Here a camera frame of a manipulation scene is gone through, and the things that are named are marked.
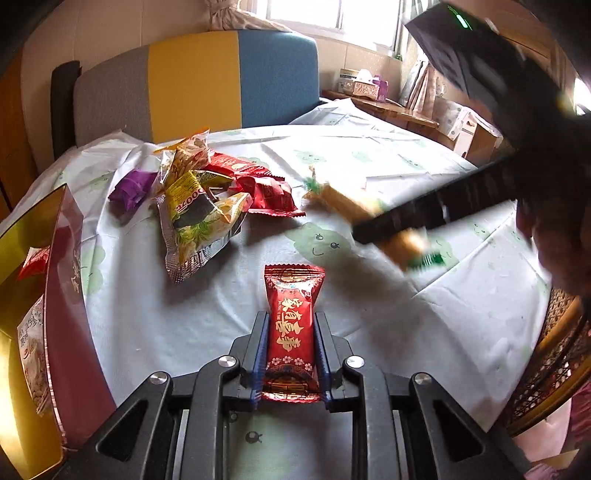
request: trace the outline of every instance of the chinese characters on red wrapper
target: chinese characters on red wrapper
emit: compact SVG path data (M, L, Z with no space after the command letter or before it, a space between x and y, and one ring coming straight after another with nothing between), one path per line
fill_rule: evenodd
M324 270L313 265L265 267L271 323L264 398L298 403L320 399L312 312L323 280Z

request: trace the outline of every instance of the human hand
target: human hand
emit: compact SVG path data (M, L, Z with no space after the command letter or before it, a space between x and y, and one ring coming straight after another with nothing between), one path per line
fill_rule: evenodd
M526 238L534 239L540 264L552 274L555 286L571 295L591 297L591 204L584 211L579 239L549 226L523 202L517 204L516 223Z

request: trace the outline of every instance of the table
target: table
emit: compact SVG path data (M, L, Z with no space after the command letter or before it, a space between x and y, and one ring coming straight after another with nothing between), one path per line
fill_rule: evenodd
M329 100L350 98L353 100L355 106L364 112L367 112L380 120L384 120L401 128L415 131L413 128L428 127L430 129L437 129L439 124L427 118L426 116L412 113L396 103L375 102L368 98L354 97L345 93L335 92L334 90L322 90L321 95Z
M0 223L3 232L69 184L85 216L81 273L90 328L117 404L150 373L195 371L249 333L256 312L267 308L265 264L314 262L326 269L316 308L354 353L396 374L431 373L483 428L491 426L536 344L549 292L536 253L515 231L514 205L430 232L446 266L403 275L373 246L356 245L341 218L304 204L309 164L334 165L355 181L365 174L368 190L389 202L474 167L441 145L392 125L363 124L339 108L324 107L323 118L348 118L347 125L210 135L215 150L285 175L307 216L247 216L242 232L183 284L167 277L150 202L119 217L106 199L129 170L156 171L160 161L154 145L121 132L67 152ZM312 255L319 233L339 249ZM230 478L348 478L350 421L322 404L269 403L239 414L230 427Z

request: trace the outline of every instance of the green led light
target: green led light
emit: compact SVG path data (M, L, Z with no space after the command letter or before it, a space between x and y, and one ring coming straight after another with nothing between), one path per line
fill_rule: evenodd
M460 21L460 23L462 24L462 27L470 28L470 25L468 25L466 20L464 20L461 15L456 15L456 18Z

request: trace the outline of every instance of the beige curtain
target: beige curtain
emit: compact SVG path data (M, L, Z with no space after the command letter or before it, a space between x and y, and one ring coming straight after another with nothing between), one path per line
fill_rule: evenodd
M209 30L278 30L291 32L285 25L240 10L240 0L205 0L210 11Z
M437 72L431 64L427 66L423 75L417 79L410 94L406 108L414 115L433 117L433 105L437 95Z
M574 80L577 73L557 42L554 43L554 48L550 52L550 75L573 103Z

